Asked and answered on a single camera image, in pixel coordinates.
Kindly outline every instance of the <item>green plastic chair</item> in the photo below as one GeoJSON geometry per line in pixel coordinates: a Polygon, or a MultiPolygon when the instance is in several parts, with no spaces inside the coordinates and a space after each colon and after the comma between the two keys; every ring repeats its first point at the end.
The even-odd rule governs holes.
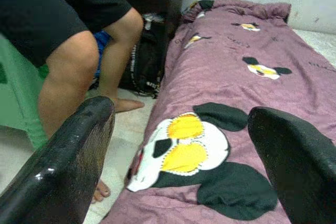
{"type": "Polygon", "coordinates": [[[24,130],[35,149],[47,143],[37,111],[38,69],[0,34],[0,125],[24,130]]]}

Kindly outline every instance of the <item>pink blanket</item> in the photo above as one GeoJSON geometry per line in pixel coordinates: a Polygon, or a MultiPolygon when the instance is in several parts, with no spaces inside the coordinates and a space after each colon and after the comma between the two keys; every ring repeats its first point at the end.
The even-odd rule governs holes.
{"type": "Polygon", "coordinates": [[[275,108],[336,140],[336,70],[287,26],[289,12],[288,4],[221,0],[184,15],[128,189],[102,224],[290,223],[263,180],[244,115],[275,108]],[[214,121],[206,119],[214,111],[195,111],[207,103],[217,105],[214,121]]]}

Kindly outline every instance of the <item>white cartoon face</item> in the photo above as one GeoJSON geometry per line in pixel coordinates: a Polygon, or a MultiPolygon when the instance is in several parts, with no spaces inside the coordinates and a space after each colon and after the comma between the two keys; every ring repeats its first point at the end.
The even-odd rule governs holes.
{"type": "Polygon", "coordinates": [[[232,23],[231,25],[241,26],[243,29],[249,31],[260,31],[260,28],[258,28],[259,26],[256,23],[246,23],[246,24],[232,23]]]}
{"type": "Polygon", "coordinates": [[[211,39],[211,37],[202,37],[199,33],[195,33],[191,39],[188,41],[187,45],[185,45],[184,49],[187,49],[191,44],[199,41],[201,39],[211,39]]]}
{"type": "Polygon", "coordinates": [[[201,11],[201,12],[196,16],[196,18],[203,18],[203,17],[205,17],[205,11],[204,11],[204,10],[201,11]]]}
{"type": "Polygon", "coordinates": [[[280,77],[273,68],[268,68],[263,65],[247,65],[247,67],[252,73],[261,77],[267,77],[272,80],[276,80],[280,77]]]}
{"type": "Polygon", "coordinates": [[[258,60],[253,57],[243,57],[243,61],[247,63],[247,68],[250,72],[260,77],[267,77],[272,80],[277,80],[282,74],[290,74],[292,71],[288,68],[268,68],[260,65],[258,60]]]}
{"type": "Polygon", "coordinates": [[[255,24],[241,24],[242,28],[249,31],[260,31],[255,24]]]}
{"type": "Polygon", "coordinates": [[[219,166],[228,156],[225,135],[214,125],[202,122],[192,112],[161,122],[147,145],[139,152],[131,191],[155,184],[160,172],[192,176],[199,170],[219,166]]]}

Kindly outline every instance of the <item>bare foot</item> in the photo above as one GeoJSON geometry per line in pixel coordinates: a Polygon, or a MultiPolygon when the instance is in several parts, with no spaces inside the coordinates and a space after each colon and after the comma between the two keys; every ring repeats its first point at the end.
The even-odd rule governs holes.
{"type": "Polygon", "coordinates": [[[125,112],[130,110],[136,110],[144,107],[145,104],[143,102],[127,100],[127,99],[117,99],[117,103],[115,105],[116,112],[125,112]]]}
{"type": "Polygon", "coordinates": [[[110,194],[111,191],[109,187],[103,181],[99,180],[91,203],[94,204],[96,201],[101,202],[104,198],[109,197],[110,194]]]}

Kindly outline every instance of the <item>black ear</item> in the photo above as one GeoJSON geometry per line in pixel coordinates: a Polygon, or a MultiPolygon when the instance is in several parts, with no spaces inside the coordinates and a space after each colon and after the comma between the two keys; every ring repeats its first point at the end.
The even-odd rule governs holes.
{"type": "Polygon", "coordinates": [[[253,57],[243,57],[243,61],[249,65],[258,65],[259,62],[253,57]]]}
{"type": "Polygon", "coordinates": [[[290,74],[292,71],[288,68],[273,68],[278,74],[290,74]]]}
{"type": "Polygon", "coordinates": [[[201,6],[203,10],[209,10],[214,6],[213,0],[201,0],[198,1],[198,4],[201,6]]]}
{"type": "Polygon", "coordinates": [[[202,121],[216,125],[227,131],[241,131],[247,125],[247,114],[239,108],[209,102],[193,106],[202,121]]]}
{"type": "Polygon", "coordinates": [[[277,193],[254,168],[223,162],[211,172],[215,174],[208,176],[198,189],[199,205],[236,220],[255,220],[276,208],[277,193]]]}

